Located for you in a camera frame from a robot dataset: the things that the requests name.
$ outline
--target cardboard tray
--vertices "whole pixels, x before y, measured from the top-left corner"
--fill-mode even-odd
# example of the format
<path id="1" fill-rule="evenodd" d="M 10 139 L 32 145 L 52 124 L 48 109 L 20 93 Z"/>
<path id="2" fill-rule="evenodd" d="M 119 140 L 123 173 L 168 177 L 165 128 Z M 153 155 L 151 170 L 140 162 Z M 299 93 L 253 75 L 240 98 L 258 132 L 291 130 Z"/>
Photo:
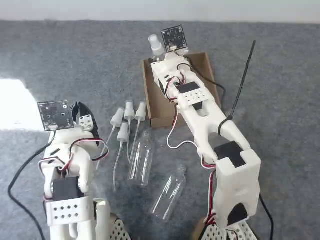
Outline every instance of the cardboard tray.
<path id="1" fill-rule="evenodd" d="M 206 52 L 188 54 L 188 56 L 191 58 L 194 66 L 206 78 L 215 81 L 209 57 Z M 171 127 L 175 115 L 175 104 L 169 103 L 169 100 L 165 98 L 158 85 L 154 82 L 154 75 L 151 65 L 147 59 L 142 61 L 142 70 L 146 105 L 151 128 Z M 197 76 L 204 82 L 205 86 L 213 95 L 215 102 L 218 104 L 218 106 L 220 106 L 217 87 L 214 84 L 202 79 L 198 74 Z M 182 125 L 184 122 L 185 121 L 183 118 L 179 116 L 177 125 Z"/>

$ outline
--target white perforated bracket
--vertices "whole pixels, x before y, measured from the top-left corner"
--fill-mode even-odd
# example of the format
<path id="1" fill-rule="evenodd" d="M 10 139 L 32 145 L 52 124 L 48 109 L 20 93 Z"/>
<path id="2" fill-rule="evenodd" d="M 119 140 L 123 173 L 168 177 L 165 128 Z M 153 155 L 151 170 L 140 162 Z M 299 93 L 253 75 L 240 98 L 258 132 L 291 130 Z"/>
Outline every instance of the white perforated bracket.
<path id="1" fill-rule="evenodd" d="M 235 224 L 226 230 L 221 230 L 217 225 L 210 225 L 206 228 L 201 240 L 257 240 L 255 234 L 246 222 Z"/>
<path id="2" fill-rule="evenodd" d="M 82 127 L 83 131 L 90 132 L 94 129 L 94 122 L 91 115 L 81 116 L 79 118 L 79 124 Z"/>
<path id="3" fill-rule="evenodd" d="M 113 225 L 113 229 L 110 235 L 111 240 L 131 240 L 129 233 L 125 229 L 124 222 L 117 219 Z"/>
<path id="4" fill-rule="evenodd" d="M 75 224 L 94 217 L 94 205 L 89 196 L 46 204 L 48 226 Z"/>
<path id="5" fill-rule="evenodd" d="M 201 87 L 186 93 L 181 93 L 178 96 L 179 105 L 185 109 L 197 103 L 204 102 L 206 100 L 211 100 L 213 98 L 212 94 L 206 87 Z"/>

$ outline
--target carpet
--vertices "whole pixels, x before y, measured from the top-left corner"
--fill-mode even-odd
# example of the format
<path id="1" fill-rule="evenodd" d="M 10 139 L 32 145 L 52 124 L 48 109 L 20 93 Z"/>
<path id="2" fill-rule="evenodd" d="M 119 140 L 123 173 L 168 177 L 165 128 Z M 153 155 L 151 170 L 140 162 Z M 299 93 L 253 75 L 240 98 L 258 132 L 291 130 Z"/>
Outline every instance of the carpet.
<path id="1" fill-rule="evenodd" d="M 231 109 L 253 40 L 251 65 L 234 120 L 261 158 L 261 194 L 275 221 L 275 240 L 312 240 L 320 235 L 320 25 L 203 22 L 6 22 L 0 21 L 0 235 L 2 239 L 40 239 L 36 226 L 7 195 L 22 163 L 48 141 L 38 127 L 35 102 L 81 101 L 96 118 L 100 136 L 109 135 L 117 107 L 145 100 L 141 60 L 152 52 L 148 36 L 183 24 L 191 52 L 208 52 L 215 79 L 227 89 Z M 137 123 L 133 123 L 134 133 Z M 148 129 L 147 122 L 141 131 Z M 210 171 L 201 168 L 193 146 L 166 146 L 168 128 L 152 130 L 155 154 L 149 185 L 133 187 L 122 152 L 112 172 L 119 143 L 114 135 L 110 155 L 97 172 L 100 194 L 134 239 L 189 239 L 207 213 Z M 191 140 L 178 127 L 172 144 Z M 213 145 L 222 139 L 214 137 Z M 35 159 L 18 179 L 13 194 L 49 229 L 42 207 L 44 179 Z M 178 163 L 187 166 L 187 184 L 169 223 L 149 215 L 166 176 Z M 270 222 L 259 203 L 249 221 L 268 239 Z"/>

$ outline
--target plastic bottle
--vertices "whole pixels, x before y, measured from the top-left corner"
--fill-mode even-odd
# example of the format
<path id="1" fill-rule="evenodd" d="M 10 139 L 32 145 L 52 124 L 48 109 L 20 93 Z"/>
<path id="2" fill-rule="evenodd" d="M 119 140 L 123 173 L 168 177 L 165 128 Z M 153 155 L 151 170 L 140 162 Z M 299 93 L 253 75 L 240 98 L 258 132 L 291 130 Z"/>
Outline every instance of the plastic bottle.
<path id="1" fill-rule="evenodd" d="M 155 153 L 150 131 L 144 131 L 135 144 L 128 180 L 147 186 Z"/>
<path id="2" fill-rule="evenodd" d="M 178 199 L 186 186 L 185 171 L 187 167 L 179 165 L 177 170 L 168 178 L 159 196 L 154 202 L 151 214 L 156 215 L 165 222 L 169 221 Z"/>

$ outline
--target white wall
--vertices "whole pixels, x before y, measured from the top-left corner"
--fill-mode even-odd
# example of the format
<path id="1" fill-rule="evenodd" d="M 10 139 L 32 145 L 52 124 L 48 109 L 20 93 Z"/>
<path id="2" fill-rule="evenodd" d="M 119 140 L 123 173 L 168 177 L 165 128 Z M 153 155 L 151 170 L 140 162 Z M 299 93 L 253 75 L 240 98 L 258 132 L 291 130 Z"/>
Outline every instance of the white wall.
<path id="1" fill-rule="evenodd" d="M 320 23 L 320 0 L 0 0 L 0 19 Z"/>

